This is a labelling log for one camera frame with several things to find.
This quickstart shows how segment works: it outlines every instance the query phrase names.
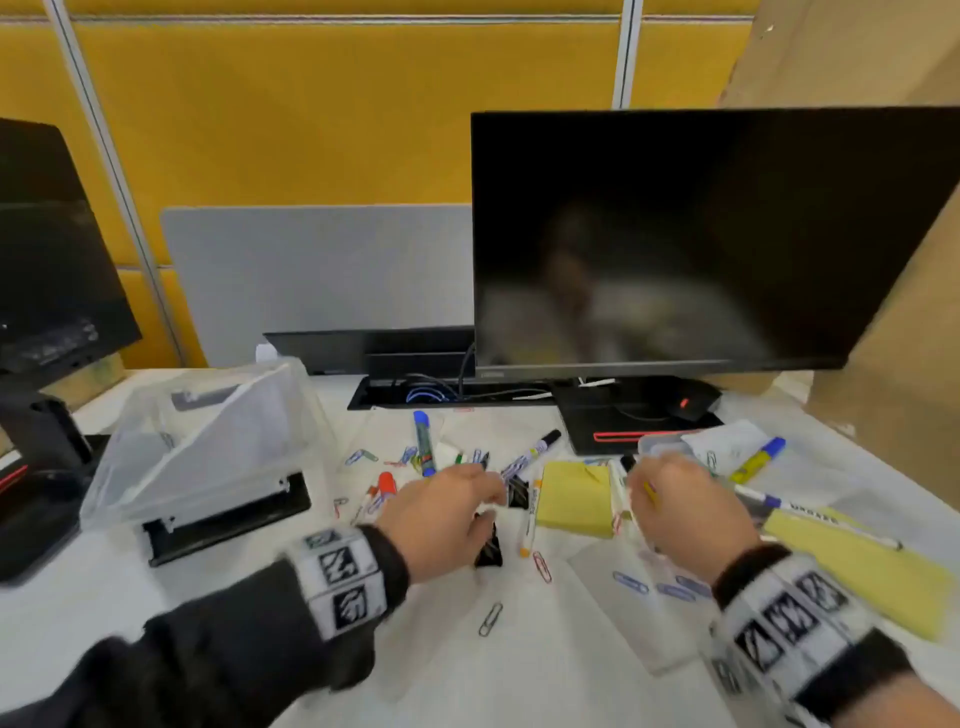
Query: monitor screen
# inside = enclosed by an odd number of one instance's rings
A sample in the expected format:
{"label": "monitor screen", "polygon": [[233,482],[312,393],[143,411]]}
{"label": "monitor screen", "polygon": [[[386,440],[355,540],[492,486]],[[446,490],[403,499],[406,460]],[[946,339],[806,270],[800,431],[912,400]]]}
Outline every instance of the monitor screen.
{"label": "monitor screen", "polygon": [[472,117],[480,376],[842,367],[960,180],[960,108]]}
{"label": "monitor screen", "polygon": [[39,388],[139,338],[60,131],[0,119],[0,384]]}

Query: black stand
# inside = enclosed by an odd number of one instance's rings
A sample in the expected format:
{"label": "black stand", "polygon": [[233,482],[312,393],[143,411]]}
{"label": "black stand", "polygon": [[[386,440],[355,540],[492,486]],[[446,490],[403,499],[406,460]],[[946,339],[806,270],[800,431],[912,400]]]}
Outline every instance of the black stand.
{"label": "black stand", "polygon": [[[721,425],[705,412],[706,401],[718,395],[704,382],[676,376],[639,376],[603,387],[553,387],[570,445],[581,456],[633,452],[643,435]],[[684,399],[691,400],[693,416],[677,416]]]}
{"label": "black stand", "polygon": [[14,586],[80,532],[80,505],[109,435],[84,437],[54,397],[2,388],[0,427],[20,452],[0,471],[0,584]]}

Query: gray panel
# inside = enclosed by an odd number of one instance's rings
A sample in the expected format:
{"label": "gray panel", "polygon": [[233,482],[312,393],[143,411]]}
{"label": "gray panel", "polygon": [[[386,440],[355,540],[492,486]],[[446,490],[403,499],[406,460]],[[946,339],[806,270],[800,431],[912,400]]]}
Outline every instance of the gray panel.
{"label": "gray panel", "polygon": [[171,207],[167,247],[211,366],[264,331],[470,326],[469,205]]}

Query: yellow sticky notes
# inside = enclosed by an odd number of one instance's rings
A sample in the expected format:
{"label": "yellow sticky notes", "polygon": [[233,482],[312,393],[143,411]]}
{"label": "yellow sticky notes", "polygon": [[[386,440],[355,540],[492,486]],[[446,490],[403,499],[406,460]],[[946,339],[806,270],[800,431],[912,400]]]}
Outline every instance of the yellow sticky notes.
{"label": "yellow sticky notes", "polygon": [[[862,527],[829,508],[823,512]],[[763,530],[791,548],[813,554],[840,583],[889,620],[926,640],[940,637],[954,579],[939,564],[783,511],[774,511]]]}
{"label": "yellow sticky notes", "polygon": [[610,470],[552,462],[543,468],[537,525],[603,539],[613,537]]}

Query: yellow fabric panel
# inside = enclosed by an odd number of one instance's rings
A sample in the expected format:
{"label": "yellow fabric panel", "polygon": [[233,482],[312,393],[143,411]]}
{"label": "yellow fabric panel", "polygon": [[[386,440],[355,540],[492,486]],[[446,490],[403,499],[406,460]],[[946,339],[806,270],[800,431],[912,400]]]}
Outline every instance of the yellow fabric panel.
{"label": "yellow fabric panel", "polygon": [[644,0],[644,15],[753,15],[760,0]]}
{"label": "yellow fabric panel", "polygon": [[623,10],[622,0],[67,0],[87,14],[526,14]]}
{"label": "yellow fabric panel", "polygon": [[130,270],[118,270],[117,273],[127,294],[133,318],[143,336],[136,344],[120,352],[124,366],[128,369],[178,367],[177,352],[170,343],[160,310],[150,295],[150,287],[143,273]]}
{"label": "yellow fabric panel", "polygon": [[168,206],[464,203],[469,115],[608,109],[616,23],[79,24],[161,263]]}
{"label": "yellow fabric panel", "polygon": [[0,23],[0,68],[6,69],[0,79],[0,116],[60,128],[110,257],[118,265],[137,264],[136,250],[53,30],[45,23]]}
{"label": "yellow fabric panel", "polygon": [[187,307],[183,289],[180,288],[177,271],[173,268],[162,268],[160,270],[160,281],[167,294],[167,303],[170,304],[171,313],[174,317],[174,326],[177,327],[177,336],[180,339],[180,345],[183,347],[183,357],[186,359],[186,365],[188,367],[205,367],[204,350],[200,348],[200,339],[197,338],[197,331],[193,328],[193,319],[190,318],[190,309]]}
{"label": "yellow fabric panel", "polygon": [[43,0],[0,0],[0,15],[45,15]]}
{"label": "yellow fabric panel", "polygon": [[716,106],[749,37],[749,22],[641,25],[630,106]]}

